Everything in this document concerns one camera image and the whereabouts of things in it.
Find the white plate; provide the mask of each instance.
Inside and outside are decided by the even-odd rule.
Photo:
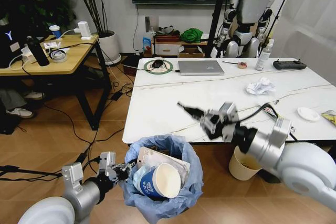
[[[316,111],[311,110],[309,108],[299,107],[298,114],[300,115],[300,117],[302,117],[307,121],[315,122],[320,120],[320,115]]]

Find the white sneaker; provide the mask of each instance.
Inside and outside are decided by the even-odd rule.
[[[32,100],[42,100],[45,96],[46,95],[44,93],[31,91],[29,94],[25,95],[25,98]]]
[[[13,111],[6,110],[6,113],[9,115],[16,115],[21,118],[32,118],[34,116],[34,113],[32,111],[22,108],[15,108]]]

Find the silver laptop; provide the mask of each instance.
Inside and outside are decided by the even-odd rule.
[[[182,76],[217,76],[224,74],[217,60],[180,60],[178,62]]]

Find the marble table top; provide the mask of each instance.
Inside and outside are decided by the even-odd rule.
[[[327,110],[336,111],[336,87],[309,69],[277,70],[269,59],[263,71],[254,69],[257,59],[225,58],[201,59],[217,60],[224,70],[223,76],[181,76],[178,72],[150,74],[143,69],[144,64],[153,59],[141,59],[136,73],[131,103],[128,110],[123,142],[134,143],[145,136],[174,134],[185,136],[188,142],[222,142],[221,138],[209,140],[198,122],[184,112],[177,102],[203,110],[218,110],[225,101],[234,102],[239,118],[256,111],[260,104],[274,102],[276,111],[290,119],[296,128],[294,136],[302,141],[336,140],[336,127],[322,118],[309,122],[297,113],[298,107],[308,107],[319,114]],[[178,70],[178,60],[166,59]],[[246,69],[227,62],[246,62]],[[275,92],[252,95],[246,92],[246,86],[257,82],[261,77],[268,78],[276,88]],[[244,121],[247,127],[256,127],[264,133],[270,133],[274,120],[260,112]]]

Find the computer mouse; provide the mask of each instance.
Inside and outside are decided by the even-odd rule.
[[[153,68],[159,68],[160,66],[163,65],[163,60],[155,60],[153,63],[152,63],[152,67]]]

